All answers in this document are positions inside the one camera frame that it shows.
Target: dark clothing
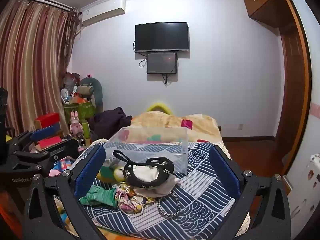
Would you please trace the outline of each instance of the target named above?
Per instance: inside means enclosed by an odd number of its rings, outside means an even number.
[[[121,107],[95,114],[89,119],[90,130],[96,135],[95,139],[110,139],[122,127],[131,125],[132,116],[125,116]]]

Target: white cloth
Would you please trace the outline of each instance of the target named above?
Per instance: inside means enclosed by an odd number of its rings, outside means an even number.
[[[169,192],[174,188],[174,186],[180,181],[174,175],[170,175],[169,178],[162,183],[160,186],[153,187],[153,188],[140,188],[140,187],[133,187],[133,191],[140,196],[146,197],[164,197],[169,194]]]
[[[152,182],[159,176],[157,167],[148,166],[133,166],[133,173],[136,177],[144,182]]]

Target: pink bunny figurine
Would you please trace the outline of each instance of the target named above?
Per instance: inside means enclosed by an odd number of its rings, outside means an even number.
[[[74,136],[76,136],[77,133],[83,134],[83,128],[82,128],[82,125],[80,124],[77,111],[75,111],[75,113],[71,112],[70,121],[71,121],[70,133]]]

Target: baseboard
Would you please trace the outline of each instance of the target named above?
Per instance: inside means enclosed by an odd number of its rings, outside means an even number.
[[[274,141],[274,136],[222,137],[224,142]]]

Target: screw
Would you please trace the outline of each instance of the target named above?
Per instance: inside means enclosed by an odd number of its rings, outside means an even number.
[[[275,179],[276,180],[281,180],[281,176],[279,174],[275,174]]]
[[[252,176],[252,171],[245,170],[245,171],[244,171],[244,174],[245,174],[247,177],[251,177],[251,176]]]
[[[39,178],[40,178],[40,174],[39,174],[39,173],[37,173],[36,175],[33,176],[33,179],[34,179],[34,180],[37,180],[37,179],[39,179]]]
[[[64,170],[64,171],[62,172],[62,175],[66,177],[66,176],[69,176],[70,173],[71,173],[70,170]]]

